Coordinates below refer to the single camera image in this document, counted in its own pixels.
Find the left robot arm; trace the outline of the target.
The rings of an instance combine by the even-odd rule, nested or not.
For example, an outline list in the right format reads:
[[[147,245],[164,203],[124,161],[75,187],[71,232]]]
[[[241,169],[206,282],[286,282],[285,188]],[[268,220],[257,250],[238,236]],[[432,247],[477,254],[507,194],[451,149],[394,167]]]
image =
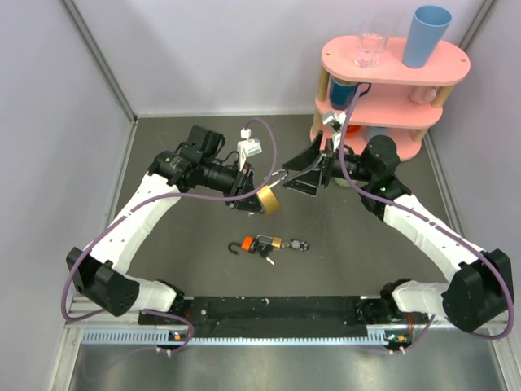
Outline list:
[[[61,298],[61,312],[67,321],[74,321],[67,307],[70,288],[115,317],[131,310],[151,310],[167,323],[182,318],[185,305],[178,289],[159,280],[134,278],[127,272],[155,225],[174,205],[183,198],[202,199],[192,193],[196,187],[216,191],[217,195],[207,199],[224,202],[232,209],[268,213],[269,207],[261,200],[266,185],[254,185],[254,169],[247,162],[262,152],[261,142],[252,137],[249,123],[241,129],[240,138],[234,149],[238,160],[232,165],[224,165],[217,157],[225,146],[225,136],[197,125],[174,151],[155,157],[138,189],[106,230],[84,249],[73,248],[67,255],[69,273]]]

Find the large brass padlock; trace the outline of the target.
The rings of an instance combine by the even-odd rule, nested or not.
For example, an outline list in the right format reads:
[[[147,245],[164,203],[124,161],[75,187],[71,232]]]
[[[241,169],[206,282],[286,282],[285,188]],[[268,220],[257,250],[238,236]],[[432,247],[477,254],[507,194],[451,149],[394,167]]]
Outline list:
[[[280,203],[274,194],[274,188],[283,183],[288,175],[288,171],[285,169],[280,169],[275,171],[272,174],[274,180],[267,185],[263,186],[257,193],[256,197],[260,202],[262,214],[264,216],[269,216],[270,214],[276,212],[280,208]]]

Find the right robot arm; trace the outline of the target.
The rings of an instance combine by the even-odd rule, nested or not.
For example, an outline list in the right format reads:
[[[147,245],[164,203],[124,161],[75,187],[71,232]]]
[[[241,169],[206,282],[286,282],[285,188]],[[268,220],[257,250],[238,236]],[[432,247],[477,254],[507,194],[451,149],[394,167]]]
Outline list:
[[[446,280],[400,279],[387,284],[381,291],[381,315],[396,323],[408,313],[425,313],[472,333],[506,313],[506,330],[511,330],[514,293],[509,257],[500,249],[487,252],[468,242],[429,213],[396,176],[401,161],[388,136],[373,137],[359,155],[341,152],[332,143],[323,145],[322,136],[318,133],[307,149],[283,164],[283,169],[295,172],[283,186],[314,196],[331,178],[363,182],[357,192],[365,208],[410,240]]]

